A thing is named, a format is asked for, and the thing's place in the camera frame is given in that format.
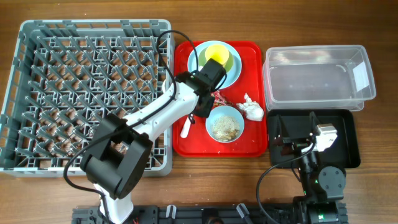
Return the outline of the red snack wrapper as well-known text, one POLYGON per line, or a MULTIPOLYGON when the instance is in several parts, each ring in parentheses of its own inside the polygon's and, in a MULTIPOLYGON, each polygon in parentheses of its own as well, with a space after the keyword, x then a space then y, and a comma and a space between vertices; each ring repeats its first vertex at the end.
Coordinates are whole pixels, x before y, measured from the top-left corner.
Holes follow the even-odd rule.
POLYGON ((219 106, 233 106, 232 102, 227 100, 226 97, 222 95, 219 90, 213 92, 211 95, 215 98, 213 108, 219 106))

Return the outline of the rice and nut leftovers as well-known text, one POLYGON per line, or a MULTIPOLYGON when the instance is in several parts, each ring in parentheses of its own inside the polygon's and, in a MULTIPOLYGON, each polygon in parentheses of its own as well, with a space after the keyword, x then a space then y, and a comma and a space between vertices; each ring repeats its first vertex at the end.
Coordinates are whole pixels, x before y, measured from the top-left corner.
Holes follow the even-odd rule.
POLYGON ((235 140, 239 134, 239 123, 232 116, 222 115, 211 125, 211 135, 220 142, 235 140))

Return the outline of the white plastic fork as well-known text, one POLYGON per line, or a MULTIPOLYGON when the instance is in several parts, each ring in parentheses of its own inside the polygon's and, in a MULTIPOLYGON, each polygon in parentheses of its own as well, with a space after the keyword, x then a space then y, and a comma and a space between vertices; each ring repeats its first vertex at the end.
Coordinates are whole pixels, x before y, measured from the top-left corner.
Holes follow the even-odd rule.
POLYGON ((183 128, 181 130, 181 133, 180 133, 180 137, 181 138, 185 139, 188 136, 188 133, 189 133, 191 125, 192 124, 191 124, 191 122, 189 121, 189 119, 187 117, 187 119, 185 120, 185 123, 183 125, 183 128))

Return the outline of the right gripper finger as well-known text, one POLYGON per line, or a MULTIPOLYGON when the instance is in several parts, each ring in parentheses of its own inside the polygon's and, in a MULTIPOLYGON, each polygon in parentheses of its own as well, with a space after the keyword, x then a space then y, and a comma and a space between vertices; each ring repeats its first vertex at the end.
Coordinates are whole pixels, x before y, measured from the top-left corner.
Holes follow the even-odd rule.
POLYGON ((284 125, 283 125, 281 116, 278 114, 275 117, 275 136, 274 136, 274 139, 275 140, 280 139, 280 138, 283 137, 283 135, 284 135, 284 125))
POLYGON ((314 111, 311 111, 309 114, 309 118, 310 118, 310 127, 311 127, 311 133, 314 136, 318 135, 318 128, 317 126, 320 124, 316 114, 314 111))

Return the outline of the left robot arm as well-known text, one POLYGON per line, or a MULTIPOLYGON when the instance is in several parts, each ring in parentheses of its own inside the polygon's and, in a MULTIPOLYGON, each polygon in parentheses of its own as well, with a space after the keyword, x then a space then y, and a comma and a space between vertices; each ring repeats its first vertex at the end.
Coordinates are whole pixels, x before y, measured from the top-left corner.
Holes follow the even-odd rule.
POLYGON ((172 86, 143 109, 102 119, 80 167, 101 195, 99 210, 108 223, 123 223, 132 213, 131 191, 143 176, 154 141, 188 114, 208 117, 215 100, 211 94, 225 76, 224 66, 210 59, 198 72, 177 75, 172 86))

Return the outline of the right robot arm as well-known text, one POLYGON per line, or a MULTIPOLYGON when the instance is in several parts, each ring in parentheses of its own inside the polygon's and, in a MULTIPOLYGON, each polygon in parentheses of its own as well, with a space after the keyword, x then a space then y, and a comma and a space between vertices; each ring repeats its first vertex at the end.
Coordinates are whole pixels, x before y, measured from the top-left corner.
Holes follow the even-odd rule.
POLYGON ((273 144, 282 148, 283 156, 292 156, 278 166, 298 164, 298 177, 304 191, 303 196, 293 200, 298 223, 339 223, 337 201, 344 197, 346 171, 335 165, 325 165, 320 159, 320 154, 335 142, 338 132, 331 123, 322 124, 314 112, 309 118, 311 131, 308 136, 292 138, 282 117, 277 116, 277 136, 273 144))

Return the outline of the light blue bowl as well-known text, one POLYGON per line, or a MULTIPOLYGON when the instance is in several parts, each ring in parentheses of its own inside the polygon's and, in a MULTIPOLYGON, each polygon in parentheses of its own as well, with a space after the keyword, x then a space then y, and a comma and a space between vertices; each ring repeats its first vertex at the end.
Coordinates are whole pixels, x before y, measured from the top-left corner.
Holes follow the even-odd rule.
POLYGON ((235 139, 235 140, 237 140, 242 135, 242 133, 244 131, 244 120, 243 120, 242 114, 236 108, 233 108, 232 106, 219 106, 219 107, 216 107, 216 108, 211 110, 211 113, 210 113, 209 117, 206 119, 206 122, 205 122, 205 127, 206 127, 206 130, 207 130, 208 134, 210 135, 210 137, 212 139, 217 141, 211 135, 211 125, 215 122, 215 120, 217 118, 219 118, 222 115, 232 116, 238 121, 239 127, 240 127, 240 134, 235 139))

